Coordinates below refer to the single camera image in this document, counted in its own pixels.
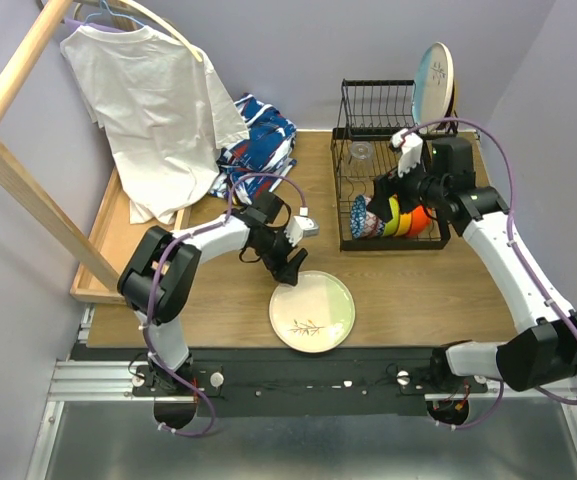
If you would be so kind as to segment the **clear faceted drinking glass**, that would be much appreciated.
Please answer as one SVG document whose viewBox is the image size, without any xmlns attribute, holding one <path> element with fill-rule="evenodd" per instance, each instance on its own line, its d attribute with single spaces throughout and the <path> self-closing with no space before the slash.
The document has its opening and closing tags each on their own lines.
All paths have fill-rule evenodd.
<svg viewBox="0 0 577 480">
<path fill-rule="evenodd" d="M 366 141 L 353 141 L 348 147 L 347 175 L 351 178 L 364 178 L 371 175 L 374 149 Z"/>
</svg>

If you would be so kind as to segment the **yellow bowl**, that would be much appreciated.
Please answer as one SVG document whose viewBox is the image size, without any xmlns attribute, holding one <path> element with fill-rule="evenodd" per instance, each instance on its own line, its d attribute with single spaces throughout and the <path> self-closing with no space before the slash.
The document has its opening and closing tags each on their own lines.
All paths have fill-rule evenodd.
<svg viewBox="0 0 577 480">
<path fill-rule="evenodd" d="M 395 232 L 397 237 L 404 237 L 406 236 L 412 227 L 413 222 L 413 214 L 412 213 L 403 213 L 399 216 L 399 224 L 398 228 Z"/>
</svg>

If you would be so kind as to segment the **red patterned bowl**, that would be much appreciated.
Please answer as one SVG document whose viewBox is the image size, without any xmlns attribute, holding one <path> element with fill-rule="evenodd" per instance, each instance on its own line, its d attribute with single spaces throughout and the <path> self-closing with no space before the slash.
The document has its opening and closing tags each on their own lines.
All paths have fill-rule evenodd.
<svg viewBox="0 0 577 480">
<path fill-rule="evenodd" d="M 371 198 L 358 195 L 351 206 L 350 231 L 353 239 L 378 238 L 383 235 L 385 224 L 367 209 Z"/>
</svg>

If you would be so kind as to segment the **green bowl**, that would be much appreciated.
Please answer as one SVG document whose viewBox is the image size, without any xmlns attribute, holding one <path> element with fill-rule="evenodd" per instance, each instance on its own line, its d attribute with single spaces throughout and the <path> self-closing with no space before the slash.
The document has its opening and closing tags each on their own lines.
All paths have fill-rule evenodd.
<svg viewBox="0 0 577 480">
<path fill-rule="evenodd" d="M 392 218 L 384 222 L 383 237 L 395 236 L 400 224 L 400 206 L 396 196 L 389 199 L 389 206 Z"/>
</svg>

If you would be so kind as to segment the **orange-red bowl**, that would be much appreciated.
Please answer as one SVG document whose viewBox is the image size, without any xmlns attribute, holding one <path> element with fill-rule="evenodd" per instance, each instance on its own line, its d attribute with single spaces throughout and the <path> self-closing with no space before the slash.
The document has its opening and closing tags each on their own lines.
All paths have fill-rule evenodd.
<svg viewBox="0 0 577 480">
<path fill-rule="evenodd" d="M 421 234 L 430 224 L 432 219 L 426 213 L 423 206 L 416 207 L 411 213 L 411 226 L 408 232 L 409 237 L 416 237 Z"/>
</svg>

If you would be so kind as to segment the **white and green plate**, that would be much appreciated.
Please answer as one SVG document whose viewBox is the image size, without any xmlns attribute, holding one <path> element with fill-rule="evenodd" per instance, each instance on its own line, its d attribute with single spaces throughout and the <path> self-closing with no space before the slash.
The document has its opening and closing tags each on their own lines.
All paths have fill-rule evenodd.
<svg viewBox="0 0 577 480">
<path fill-rule="evenodd" d="M 269 301 L 270 324 L 288 347 L 318 354 L 341 345 L 352 331 L 356 308 L 348 287 L 322 271 L 304 271 L 296 286 L 278 285 Z"/>
</svg>

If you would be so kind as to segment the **red floral plate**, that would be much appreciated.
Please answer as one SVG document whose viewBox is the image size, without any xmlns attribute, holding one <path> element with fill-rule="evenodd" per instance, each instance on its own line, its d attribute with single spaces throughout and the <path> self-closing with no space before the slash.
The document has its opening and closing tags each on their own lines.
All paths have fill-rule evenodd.
<svg viewBox="0 0 577 480">
<path fill-rule="evenodd" d="M 452 118 L 452 117 L 457 116 L 457 112 L 456 112 L 457 101 L 458 101 L 458 87 L 457 87 L 457 81 L 454 81 L 451 99 L 450 99 L 450 102 L 448 105 L 447 112 L 445 114 L 446 118 L 448 118 L 448 117 Z M 452 121 L 446 122 L 445 123 L 445 130 L 448 132 L 456 131 L 457 130 L 457 124 L 455 122 L 452 122 Z"/>
</svg>

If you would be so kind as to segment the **white and blue plate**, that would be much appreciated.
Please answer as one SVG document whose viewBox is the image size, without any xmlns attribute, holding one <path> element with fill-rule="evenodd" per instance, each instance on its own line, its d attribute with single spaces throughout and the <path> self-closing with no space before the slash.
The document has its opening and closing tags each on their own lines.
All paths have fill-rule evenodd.
<svg viewBox="0 0 577 480">
<path fill-rule="evenodd" d="M 439 120 L 450 111 L 454 63 L 448 47 L 433 43 L 424 53 L 414 77 L 412 116 L 415 125 Z"/>
</svg>

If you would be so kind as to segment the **yellow patterned dark-rimmed plate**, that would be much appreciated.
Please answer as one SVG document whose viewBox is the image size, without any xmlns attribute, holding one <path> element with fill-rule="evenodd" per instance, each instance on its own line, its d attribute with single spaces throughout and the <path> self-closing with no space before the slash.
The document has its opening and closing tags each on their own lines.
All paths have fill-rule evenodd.
<svg viewBox="0 0 577 480">
<path fill-rule="evenodd" d="M 455 79 L 453 84 L 453 97 L 452 97 L 452 113 L 454 117 L 458 117 L 458 107 L 459 107 L 459 85 L 457 79 Z"/>
</svg>

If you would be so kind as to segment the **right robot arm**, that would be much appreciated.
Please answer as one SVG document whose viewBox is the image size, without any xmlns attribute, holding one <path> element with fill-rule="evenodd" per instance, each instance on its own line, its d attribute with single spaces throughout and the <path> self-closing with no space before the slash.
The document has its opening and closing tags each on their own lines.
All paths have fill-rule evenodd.
<svg viewBox="0 0 577 480">
<path fill-rule="evenodd" d="M 425 143 L 406 130 L 390 143 L 400 157 L 374 179 L 369 211 L 387 221 L 396 199 L 403 212 L 424 207 L 445 218 L 487 268 L 517 331 L 504 343 L 437 348 L 427 370 L 430 384 L 448 392 L 464 377 L 481 376 L 521 392 L 577 376 L 577 309 L 527 250 L 498 191 L 477 185 L 471 143 L 461 137 Z"/>
</svg>

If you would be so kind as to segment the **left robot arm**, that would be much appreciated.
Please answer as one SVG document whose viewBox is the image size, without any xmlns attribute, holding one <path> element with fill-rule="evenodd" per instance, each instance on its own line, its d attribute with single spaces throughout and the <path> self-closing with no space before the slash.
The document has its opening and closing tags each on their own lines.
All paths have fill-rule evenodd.
<svg viewBox="0 0 577 480">
<path fill-rule="evenodd" d="M 252 249 L 280 284 L 295 286 L 308 255 L 298 244 L 319 233 L 302 206 L 288 221 L 274 224 L 288 205 L 266 192 L 253 204 L 229 208 L 217 219 L 173 233 L 151 227 L 143 235 L 117 283 L 135 311 L 156 370 L 155 382 L 169 395 L 191 386 L 191 354 L 180 322 L 198 267 L 221 255 Z"/>
</svg>

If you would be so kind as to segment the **blue patterned cloth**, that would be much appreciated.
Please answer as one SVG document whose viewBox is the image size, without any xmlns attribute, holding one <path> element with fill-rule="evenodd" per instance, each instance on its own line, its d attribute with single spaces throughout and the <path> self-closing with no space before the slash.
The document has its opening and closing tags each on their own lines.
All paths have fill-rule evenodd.
<svg viewBox="0 0 577 480">
<path fill-rule="evenodd" d="M 292 157 L 297 128 L 291 120 L 252 94 L 244 94 L 234 105 L 248 127 L 249 138 L 223 148 L 217 159 L 219 175 L 208 194 L 225 200 L 232 185 L 246 174 L 286 176 L 297 165 Z"/>
</svg>

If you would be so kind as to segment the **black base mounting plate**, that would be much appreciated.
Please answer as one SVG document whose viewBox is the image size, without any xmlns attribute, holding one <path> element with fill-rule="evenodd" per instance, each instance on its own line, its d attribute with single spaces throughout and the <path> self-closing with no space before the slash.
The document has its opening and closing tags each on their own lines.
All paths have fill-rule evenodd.
<svg viewBox="0 0 577 480">
<path fill-rule="evenodd" d="M 430 347 L 341 347 L 321 354 L 289 348 L 194 348 L 188 377 L 207 406 L 166 373 L 140 365 L 133 395 L 156 404 L 188 401 L 218 417 L 397 414 L 423 416 L 432 401 L 486 392 L 472 377 L 435 367 Z"/>
</svg>

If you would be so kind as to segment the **white t-shirt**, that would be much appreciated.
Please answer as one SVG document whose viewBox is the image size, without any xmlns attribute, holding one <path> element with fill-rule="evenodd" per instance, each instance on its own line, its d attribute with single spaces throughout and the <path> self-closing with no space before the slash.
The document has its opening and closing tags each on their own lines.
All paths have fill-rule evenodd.
<svg viewBox="0 0 577 480">
<path fill-rule="evenodd" d="M 106 134 L 133 224 L 171 223 L 208 193 L 221 150 L 249 137 L 210 59 L 160 31 L 82 25 L 60 48 Z"/>
</svg>

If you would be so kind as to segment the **wooden clothes rack frame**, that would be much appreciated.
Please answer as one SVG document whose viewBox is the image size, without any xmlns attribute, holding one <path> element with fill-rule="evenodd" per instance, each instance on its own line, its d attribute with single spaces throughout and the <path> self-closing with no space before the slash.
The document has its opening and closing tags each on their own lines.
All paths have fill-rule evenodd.
<svg viewBox="0 0 577 480">
<path fill-rule="evenodd" d="M 62 56 L 67 1 L 0 1 L 0 185 L 46 234 L 114 289 L 88 234 L 113 168 Z"/>
</svg>

